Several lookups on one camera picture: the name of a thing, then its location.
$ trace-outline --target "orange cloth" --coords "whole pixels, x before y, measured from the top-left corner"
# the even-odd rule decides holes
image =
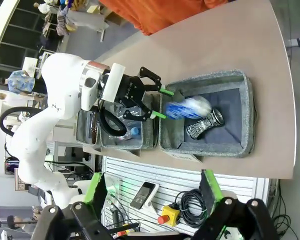
[[[151,35],[172,24],[228,0],[100,0],[107,8],[131,22],[144,35]]]

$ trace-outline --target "device screen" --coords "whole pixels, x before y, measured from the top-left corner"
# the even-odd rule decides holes
[[[137,192],[132,202],[130,203],[130,206],[135,209],[141,209],[142,206],[145,204],[146,200],[148,199],[149,195],[155,188],[155,186],[156,185],[153,183],[147,181],[144,182],[140,190]]]

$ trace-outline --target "screw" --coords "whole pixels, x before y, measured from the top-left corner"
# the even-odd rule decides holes
[[[227,199],[227,200],[225,200],[225,204],[227,204],[227,205],[230,205],[230,204],[232,204],[232,200],[231,200],[231,199]]]
[[[258,202],[256,200],[254,200],[254,201],[252,201],[251,205],[256,207],[256,206],[258,206]]]

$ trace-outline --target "beige tabletop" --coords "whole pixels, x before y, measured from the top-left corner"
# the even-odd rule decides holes
[[[84,151],[147,164],[218,174],[290,179],[296,156],[294,92],[283,38],[268,0],[237,0],[200,13],[147,37],[104,61],[141,66],[162,83],[214,71],[240,69],[249,77],[258,113],[255,148],[245,158],[173,158],[159,147],[140,156],[85,147]]]

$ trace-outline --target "black hair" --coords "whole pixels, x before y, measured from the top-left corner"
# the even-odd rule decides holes
[[[19,229],[18,226],[15,225],[15,219],[13,215],[10,215],[6,218],[6,223],[10,229],[16,230]]]
[[[6,79],[4,77],[0,77],[0,85],[6,85]]]

